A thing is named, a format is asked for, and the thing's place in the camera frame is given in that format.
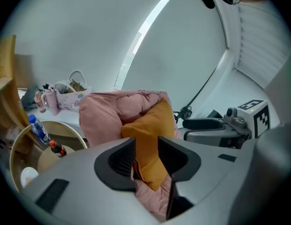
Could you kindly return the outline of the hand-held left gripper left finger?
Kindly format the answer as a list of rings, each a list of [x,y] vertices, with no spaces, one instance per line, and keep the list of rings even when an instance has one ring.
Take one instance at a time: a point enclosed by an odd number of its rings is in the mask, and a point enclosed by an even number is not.
[[[135,182],[131,179],[135,159],[136,139],[133,137],[99,154],[94,170],[99,180],[110,189],[135,192]]]

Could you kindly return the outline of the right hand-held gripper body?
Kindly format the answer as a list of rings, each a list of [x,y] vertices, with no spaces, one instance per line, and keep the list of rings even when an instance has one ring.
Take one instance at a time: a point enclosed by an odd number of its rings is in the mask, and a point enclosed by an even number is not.
[[[251,100],[238,107],[229,107],[218,119],[222,126],[213,130],[184,128],[184,140],[210,146],[240,149],[249,139],[256,139],[270,129],[269,102]]]

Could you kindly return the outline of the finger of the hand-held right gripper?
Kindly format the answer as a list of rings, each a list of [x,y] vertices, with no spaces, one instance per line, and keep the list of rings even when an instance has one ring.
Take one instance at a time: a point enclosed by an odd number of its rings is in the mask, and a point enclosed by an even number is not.
[[[182,125],[190,130],[213,130],[222,126],[221,122],[214,118],[188,119],[184,120]]]

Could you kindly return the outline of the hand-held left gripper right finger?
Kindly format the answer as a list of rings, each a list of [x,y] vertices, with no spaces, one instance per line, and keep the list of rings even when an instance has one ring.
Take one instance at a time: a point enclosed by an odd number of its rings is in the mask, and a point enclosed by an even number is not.
[[[159,158],[168,175],[171,177],[169,201],[166,219],[172,219],[194,206],[186,197],[180,196],[177,182],[188,181],[201,166],[200,156],[178,143],[163,137],[158,137]]]

